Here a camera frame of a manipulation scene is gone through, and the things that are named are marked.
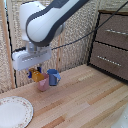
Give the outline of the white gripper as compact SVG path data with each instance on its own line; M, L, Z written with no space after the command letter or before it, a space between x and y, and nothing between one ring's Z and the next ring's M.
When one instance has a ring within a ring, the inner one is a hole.
M41 50L37 51L36 53L30 53L27 50L22 50L18 52L14 52L12 54L13 58L13 68L15 70L21 71L27 68L30 68L34 65L47 61L51 58L51 47L43 47ZM42 68L37 67L37 71L42 73ZM34 68L30 68L28 70L28 78L32 78L32 72Z

